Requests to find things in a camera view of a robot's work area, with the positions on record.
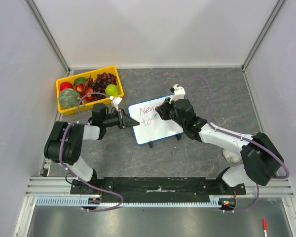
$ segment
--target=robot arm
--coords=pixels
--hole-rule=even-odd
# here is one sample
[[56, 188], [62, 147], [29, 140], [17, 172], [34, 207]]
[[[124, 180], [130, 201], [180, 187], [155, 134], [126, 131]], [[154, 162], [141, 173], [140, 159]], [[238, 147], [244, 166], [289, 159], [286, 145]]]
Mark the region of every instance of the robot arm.
[[[62, 160], [78, 177], [90, 184], [95, 184], [97, 174], [81, 157], [81, 146], [84, 140], [101, 140], [107, 127], [117, 126], [120, 129], [139, 125], [139, 122], [129, 117], [118, 103], [113, 100], [115, 111], [108, 113], [108, 108], [102, 104], [95, 104], [92, 109], [90, 125], [76, 124], [67, 133], [63, 147]], [[44, 147], [44, 156], [55, 163], [59, 163], [59, 150], [67, 122], [57, 121]]]
[[161, 119], [175, 121], [190, 139], [217, 145], [242, 158], [243, 164], [229, 168], [222, 174], [222, 179], [228, 186], [234, 187], [240, 183], [252, 182], [267, 185], [281, 165], [268, 153], [242, 138], [258, 142], [284, 161], [268, 136], [261, 132], [255, 136], [241, 134], [213, 124], [212, 128], [205, 119], [196, 116], [193, 106], [184, 98], [185, 91], [181, 86], [174, 85], [171, 92], [174, 93], [173, 97], [166, 98], [162, 105], [155, 108], [156, 114], [159, 114]]

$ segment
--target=cantaloupe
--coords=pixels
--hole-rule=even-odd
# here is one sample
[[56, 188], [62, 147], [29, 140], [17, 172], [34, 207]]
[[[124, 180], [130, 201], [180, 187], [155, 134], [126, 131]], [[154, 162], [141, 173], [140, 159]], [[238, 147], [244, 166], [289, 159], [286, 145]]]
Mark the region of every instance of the cantaloupe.
[[77, 106], [80, 99], [79, 93], [71, 88], [62, 90], [58, 97], [59, 104], [65, 109]]

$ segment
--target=white panel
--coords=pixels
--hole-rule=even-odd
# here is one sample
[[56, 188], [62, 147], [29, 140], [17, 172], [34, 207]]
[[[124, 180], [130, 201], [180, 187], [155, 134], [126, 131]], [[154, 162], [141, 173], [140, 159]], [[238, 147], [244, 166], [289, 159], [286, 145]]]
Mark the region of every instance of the white panel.
[[296, 0], [285, 3], [247, 76], [265, 131], [291, 172], [296, 197]]
[[36, 0], [71, 67], [241, 65], [276, 0]]
[[22, 0], [0, 0], [0, 237], [12, 236], [37, 175], [65, 76]]

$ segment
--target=whiteboard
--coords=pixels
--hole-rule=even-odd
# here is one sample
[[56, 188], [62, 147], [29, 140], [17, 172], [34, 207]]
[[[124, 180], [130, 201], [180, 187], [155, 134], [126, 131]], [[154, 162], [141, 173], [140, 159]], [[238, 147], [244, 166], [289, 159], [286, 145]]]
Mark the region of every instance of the whiteboard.
[[140, 125], [133, 127], [135, 140], [138, 145], [183, 133], [182, 128], [172, 120], [164, 121], [158, 115], [151, 119], [154, 114], [154, 108], [161, 105], [166, 97], [171, 98], [172, 95], [166, 95], [128, 106], [129, 116], [140, 123]]

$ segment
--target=yellow plastic crate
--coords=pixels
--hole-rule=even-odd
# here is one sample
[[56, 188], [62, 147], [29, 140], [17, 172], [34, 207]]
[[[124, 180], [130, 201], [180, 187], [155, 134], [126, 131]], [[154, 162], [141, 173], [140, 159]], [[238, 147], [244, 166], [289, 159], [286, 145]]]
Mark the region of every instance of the yellow plastic crate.
[[[78, 74], [78, 75], [58, 79], [56, 81], [58, 111], [60, 113], [64, 113], [65, 115], [71, 115], [71, 114], [74, 114], [74, 113], [78, 112], [77, 107], [72, 107], [72, 108], [65, 109], [65, 108], [60, 106], [59, 101], [58, 101], [58, 97], [59, 97], [59, 93], [60, 93], [60, 88], [59, 87], [60, 87], [61, 83], [63, 83], [64, 81], [68, 81], [71, 84], [74, 84], [74, 80], [76, 78], [79, 78], [79, 77], [88, 78], [90, 75], [91, 75], [91, 78], [93, 78], [93, 80], [96, 80], [96, 78], [98, 77], [98, 74], [102, 74], [102, 73], [107, 73], [107, 74], [111, 73], [111, 74], [114, 74], [116, 76], [116, 83], [117, 83], [116, 86], [117, 86], [117, 90], [118, 90], [118, 96], [123, 97], [124, 96], [124, 91], [123, 91], [123, 87], [122, 87], [122, 84], [120, 82], [120, 79], [119, 79], [119, 76], [118, 76], [118, 73], [117, 73], [116, 66], [109, 66], [109, 67], [106, 67], [106, 68], [100, 68], [100, 69], [89, 71], [89, 72], [86, 72], [86, 73], [81, 73], [81, 74]], [[102, 99], [102, 100], [97, 100], [97, 101], [93, 101], [93, 102], [90, 102], [90, 103], [85, 103], [85, 105], [83, 105], [81, 103], [80, 111], [92, 109], [93, 105], [97, 104], [97, 103], [104, 103], [104, 104], [107, 105], [110, 102], [111, 102], [111, 100], [109, 98], [105, 98], [105, 99]]]

